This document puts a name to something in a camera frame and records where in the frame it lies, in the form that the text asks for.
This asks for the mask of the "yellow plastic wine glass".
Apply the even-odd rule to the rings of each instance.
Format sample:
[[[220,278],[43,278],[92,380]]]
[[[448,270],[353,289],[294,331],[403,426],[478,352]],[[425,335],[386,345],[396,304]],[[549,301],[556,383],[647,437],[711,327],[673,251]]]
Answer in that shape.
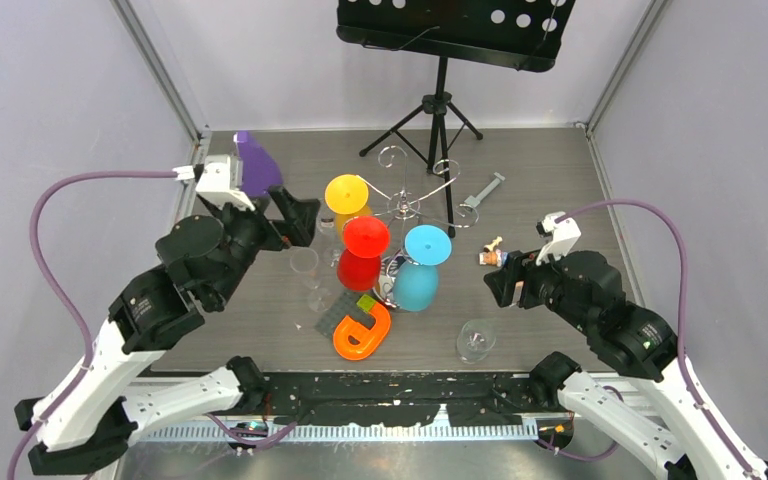
[[[335,214],[335,228],[339,236],[342,236],[345,224],[349,220],[372,214],[368,200],[369,187],[357,175],[339,175],[328,183],[325,189],[325,202]]]

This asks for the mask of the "red plastic wine glass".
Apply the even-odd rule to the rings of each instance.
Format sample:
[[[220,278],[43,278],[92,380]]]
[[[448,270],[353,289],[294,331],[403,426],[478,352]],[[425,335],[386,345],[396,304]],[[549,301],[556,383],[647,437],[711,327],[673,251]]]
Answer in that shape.
[[[349,220],[343,230],[345,249],[337,266],[337,278],[347,289],[363,292],[378,282],[382,255],[390,244],[387,225],[374,216]]]

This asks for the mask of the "chrome wine glass rack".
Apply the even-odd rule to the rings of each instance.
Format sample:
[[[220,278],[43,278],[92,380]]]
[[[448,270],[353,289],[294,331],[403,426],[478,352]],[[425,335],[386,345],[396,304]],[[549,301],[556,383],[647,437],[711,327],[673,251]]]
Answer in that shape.
[[[378,156],[378,163],[385,169],[395,166],[403,168],[402,186],[393,193],[378,189],[371,182],[366,184],[371,193],[380,195],[385,200],[383,210],[375,216],[382,220],[390,231],[391,246],[388,253],[382,256],[382,265],[377,286],[374,292],[380,301],[394,311],[404,311],[398,308],[393,299],[393,286],[399,267],[407,260],[404,252],[404,242],[407,233],[419,225],[433,225],[449,236],[451,230],[459,231],[474,226],[479,219],[477,209],[471,210],[460,204],[453,208],[453,218],[440,219],[423,207],[423,204],[434,197],[445,194],[445,189],[452,186],[460,174],[460,166],[454,160],[438,160],[432,164],[431,172],[440,174],[446,179],[443,184],[426,193],[413,193],[408,189],[409,154],[400,146],[391,145],[383,148]]]

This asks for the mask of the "blue plastic wine glass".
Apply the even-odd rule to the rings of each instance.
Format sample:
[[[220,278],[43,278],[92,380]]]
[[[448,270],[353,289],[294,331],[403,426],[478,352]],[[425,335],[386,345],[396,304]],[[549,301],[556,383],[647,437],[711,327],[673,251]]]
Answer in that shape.
[[[439,287],[438,266],[448,260],[452,242],[433,225],[412,228],[405,237],[407,260],[399,267],[392,290],[399,309],[420,312],[434,301]]]

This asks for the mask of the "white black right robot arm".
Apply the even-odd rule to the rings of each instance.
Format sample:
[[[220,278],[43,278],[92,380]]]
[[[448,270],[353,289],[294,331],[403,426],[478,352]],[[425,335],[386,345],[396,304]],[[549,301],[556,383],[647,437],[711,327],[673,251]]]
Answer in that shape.
[[[544,264],[514,251],[484,283],[499,307],[545,307],[586,338],[597,358],[624,377],[654,407],[661,424],[608,394],[567,355],[555,351],[527,386],[544,410],[564,408],[587,418],[634,455],[658,479],[768,479],[768,461],[743,443],[742,467],[716,435],[679,367],[678,337],[657,313],[628,300],[620,272],[594,251]]]

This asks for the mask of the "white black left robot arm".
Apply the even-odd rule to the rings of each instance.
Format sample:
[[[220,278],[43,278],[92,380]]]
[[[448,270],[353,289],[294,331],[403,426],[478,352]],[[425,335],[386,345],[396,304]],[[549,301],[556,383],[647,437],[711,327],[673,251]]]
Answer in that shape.
[[[231,202],[178,221],[155,245],[159,264],[111,303],[90,357],[49,395],[20,401],[19,427],[35,436],[28,460],[40,476],[86,475],[121,458],[141,438],[189,418],[258,412],[268,382],[236,356],[192,381],[129,397],[126,387],[181,339],[223,311],[263,251],[309,246],[321,203],[273,186],[251,206]]]

